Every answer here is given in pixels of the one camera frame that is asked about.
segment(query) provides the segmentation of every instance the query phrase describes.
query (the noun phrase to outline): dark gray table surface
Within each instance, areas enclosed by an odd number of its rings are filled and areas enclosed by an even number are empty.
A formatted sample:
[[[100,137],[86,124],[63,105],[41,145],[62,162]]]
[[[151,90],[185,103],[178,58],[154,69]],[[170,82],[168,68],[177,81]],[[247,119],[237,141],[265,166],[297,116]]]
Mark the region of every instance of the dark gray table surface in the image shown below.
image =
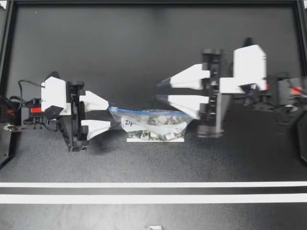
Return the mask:
[[[267,54],[268,73],[300,76],[294,16],[288,8],[22,7],[18,10],[8,95],[17,81],[42,82],[57,70],[67,81],[121,108],[163,108],[154,85],[201,61],[201,49],[233,50],[251,36]],[[40,90],[24,85],[24,98]],[[101,112],[89,118],[103,120]],[[60,133],[22,133],[1,182],[218,182],[307,179],[290,137],[272,114],[233,105],[225,135],[184,143],[127,143],[123,131],[69,154]]]
[[[1,205],[2,230],[304,230],[306,204]]]

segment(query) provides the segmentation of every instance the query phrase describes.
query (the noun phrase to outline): black frame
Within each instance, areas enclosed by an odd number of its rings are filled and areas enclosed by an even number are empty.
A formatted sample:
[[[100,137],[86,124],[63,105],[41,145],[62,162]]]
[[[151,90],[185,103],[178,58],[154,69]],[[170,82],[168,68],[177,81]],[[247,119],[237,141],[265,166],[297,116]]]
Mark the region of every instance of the black frame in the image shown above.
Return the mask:
[[[185,6],[290,6],[295,14],[297,38],[300,51],[302,76],[307,76],[307,28],[303,0],[9,0],[5,13],[3,31],[0,44],[0,95],[6,93],[8,81],[8,67],[10,50],[14,34],[14,19],[16,9],[20,5],[185,5]],[[1,139],[9,140],[9,147],[5,150],[5,161],[1,162],[0,168],[13,157],[13,147],[16,140],[15,133],[2,132]]]

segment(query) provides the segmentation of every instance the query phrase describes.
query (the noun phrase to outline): small white object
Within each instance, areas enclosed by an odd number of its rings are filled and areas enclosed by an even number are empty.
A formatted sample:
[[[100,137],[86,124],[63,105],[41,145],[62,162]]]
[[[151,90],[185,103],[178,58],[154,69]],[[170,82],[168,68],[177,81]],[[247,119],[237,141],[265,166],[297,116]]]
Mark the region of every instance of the small white object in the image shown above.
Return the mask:
[[[163,230],[163,228],[160,225],[149,225],[147,230]]]
[[[174,140],[141,140],[138,138],[127,138],[127,142],[184,142],[184,138],[177,138]]]
[[[209,70],[202,70],[202,64],[195,64],[170,78],[172,88],[202,90],[201,80],[210,77]]]
[[[111,126],[109,121],[98,121],[98,120],[82,120],[81,126],[88,126],[87,140],[106,132]]]
[[[240,86],[255,84],[266,90],[266,54],[259,45],[234,51],[234,77],[220,78],[221,93],[244,93]]]
[[[105,99],[97,96],[91,91],[85,91],[85,95],[79,96],[80,102],[84,102],[85,112],[92,110],[106,110],[109,106],[109,102]]]
[[[6,9],[6,3],[7,3],[7,1],[0,1],[0,6],[2,6],[4,9]]]
[[[159,116],[157,121],[160,125],[164,125],[167,122],[167,117],[166,116]]]
[[[199,119],[201,104],[207,104],[209,97],[199,95],[169,95],[168,102],[182,112],[185,112],[194,119]]]
[[[42,111],[45,111],[50,106],[66,108],[66,82],[64,80],[50,77],[41,84]]]
[[[174,133],[167,133],[167,134],[165,134],[165,137],[166,137],[167,140],[171,140],[171,139],[175,138],[175,134]]]

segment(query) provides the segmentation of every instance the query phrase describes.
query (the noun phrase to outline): black cable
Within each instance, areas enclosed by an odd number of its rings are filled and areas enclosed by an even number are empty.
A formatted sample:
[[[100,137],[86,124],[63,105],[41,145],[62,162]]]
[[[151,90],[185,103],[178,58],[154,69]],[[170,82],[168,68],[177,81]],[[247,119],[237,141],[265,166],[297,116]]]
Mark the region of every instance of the black cable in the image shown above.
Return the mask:
[[[21,82],[26,82],[26,83],[29,83],[29,84],[34,85],[36,87],[44,88],[44,86],[36,84],[36,83],[34,83],[30,80],[19,80],[18,85],[19,85],[19,89],[20,89],[20,103],[19,103],[18,108],[15,110],[16,112],[19,111],[21,109],[22,105],[23,105],[23,88],[21,87]]]

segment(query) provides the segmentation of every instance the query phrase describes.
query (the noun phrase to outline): plastic bag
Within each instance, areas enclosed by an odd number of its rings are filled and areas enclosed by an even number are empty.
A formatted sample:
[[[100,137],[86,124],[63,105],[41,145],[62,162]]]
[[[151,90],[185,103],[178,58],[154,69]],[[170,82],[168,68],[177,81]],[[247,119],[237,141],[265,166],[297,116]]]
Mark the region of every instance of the plastic bag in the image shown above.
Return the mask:
[[[134,138],[147,141],[167,141],[184,137],[192,117],[184,112],[169,110],[133,111],[110,107],[116,122]]]

